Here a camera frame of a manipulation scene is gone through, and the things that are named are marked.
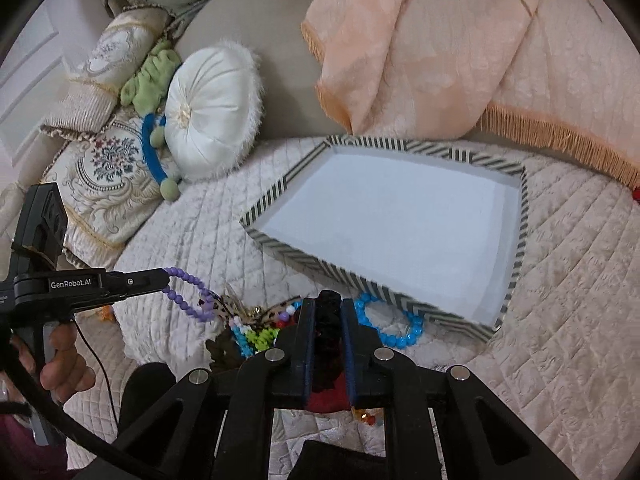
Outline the person's left hand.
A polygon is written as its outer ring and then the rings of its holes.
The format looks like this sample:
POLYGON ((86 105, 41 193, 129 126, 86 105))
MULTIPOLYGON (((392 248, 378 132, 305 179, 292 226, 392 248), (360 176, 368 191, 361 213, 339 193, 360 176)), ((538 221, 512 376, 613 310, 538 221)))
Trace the person's left hand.
POLYGON ((40 385, 52 394, 58 404, 65 404, 78 392, 90 390, 96 384, 96 373, 76 349, 77 330, 73 324, 55 327, 49 342, 54 350, 53 359, 39 373, 35 360, 20 337, 13 336, 12 344, 18 350, 25 370, 38 377, 40 385))

